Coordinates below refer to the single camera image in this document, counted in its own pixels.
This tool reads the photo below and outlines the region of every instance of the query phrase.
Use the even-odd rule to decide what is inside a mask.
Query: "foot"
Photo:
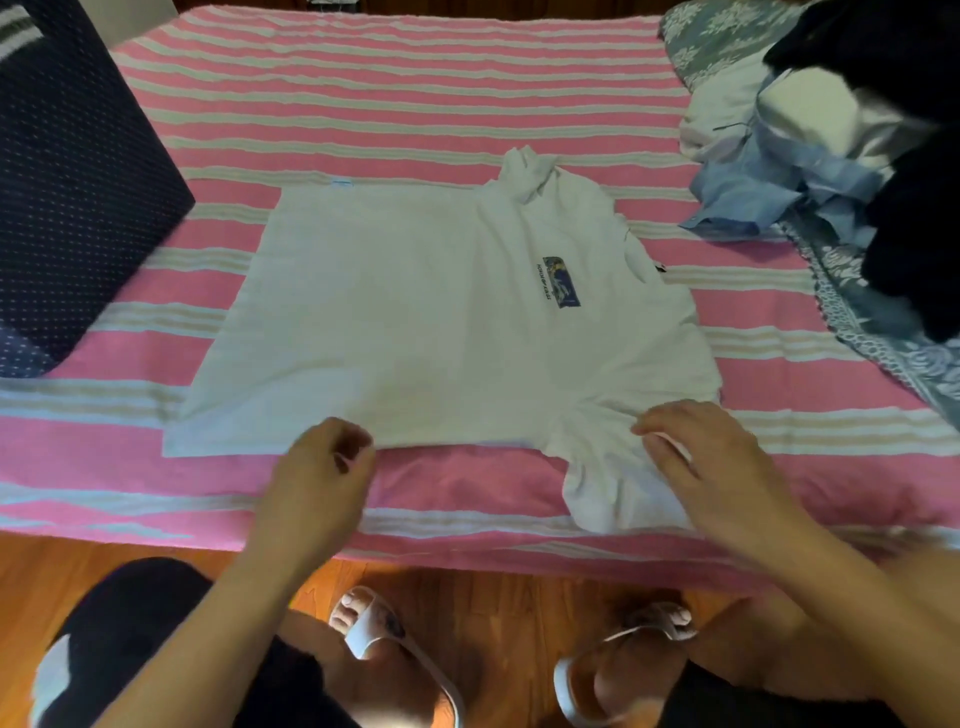
[[[655,718],[686,663],[678,644],[695,634],[692,617],[679,605],[652,604],[627,620],[627,626],[656,625],[612,643],[597,658],[593,691],[607,716],[642,711]]]
[[[403,624],[397,615],[382,602],[372,603],[370,594],[363,590],[344,594],[330,614],[329,624],[345,636],[360,615],[370,609],[376,610],[374,620],[387,634],[398,639],[404,637]],[[370,645],[363,660],[355,664],[358,674],[352,681],[352,695],[335,697],[363,728],[434,725],[434,709],[442,692],[416,658],[400,644],[379,640]]]

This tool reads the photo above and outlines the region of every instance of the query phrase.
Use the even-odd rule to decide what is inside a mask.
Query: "wooden floor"
[[[34,669],[73,605],[117,566],[176,556],[216,576],[233,554],[114,546],[0,533],[0,728],[27,725]],[[460,686],[470,728],[566,726],[551,687],[557,659],[609,634],[654,597],[677,595],[585,579],[422,570],[334,561],[292,606],[326,619],[340,595],[363,583],[390,600],[420,645]],[[731,600],[687,593],[703,623]]]

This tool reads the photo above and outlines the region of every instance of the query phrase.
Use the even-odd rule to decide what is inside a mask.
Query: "person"
[[[695,636],[688,613],[659,608],[661,630],[690,639],[641,630],[575,660],[590,686],[580,724],[637,712],[662,728],[960,724],[956,554],[924,548],[875,566],[807,515],[756,439],[714,404],[655,407],[635,433],[693,525],[780,590]],[[347,649],[370,615],[403,641],[376,595],[348,593],[329,625],[287,611],[359,523],[374,463],[366,432],[327,420],[277,462],[246,547],[215,583],[165,559],[101,582],[44,658],[68,640],[69,670],[41,664],[36,724],[429,725],[436,675],[414,667],[409,647],[376,642],[362,661]]]

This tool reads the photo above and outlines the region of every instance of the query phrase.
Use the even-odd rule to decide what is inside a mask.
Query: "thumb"
[[[670,488],[677,491],[688,491],[694,488],[700,479],[693,473],[690,466],[687,465],[685,458],[659,435],[644,435],[643,446],[654,461],[657,470],[669,483]]]
[[[353,485],[362,487],[366,491],[370,487],[374,473],[376,473],[376,449],[368,445],[353,458],[347,477]]]

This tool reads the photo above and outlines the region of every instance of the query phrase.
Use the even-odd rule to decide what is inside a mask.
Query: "black shorts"
[[[42,711],[37,728],[89,728],[200,603],[210,585],[193,567],[163,558],[131,562],[100,582],[67,618],[44,659],[39,672],[43,678],[35,688],[36,710]],[[65,656],[68,666],[55,664],[58,655]],[[356,728],[324,693],[323,684],[320,665],[312,656],[274,638],[234,726]],[[735,687],[693,663],[687,663],[660,719],[660,728],[857,724],[903,728],[880,702],[781,697]]]

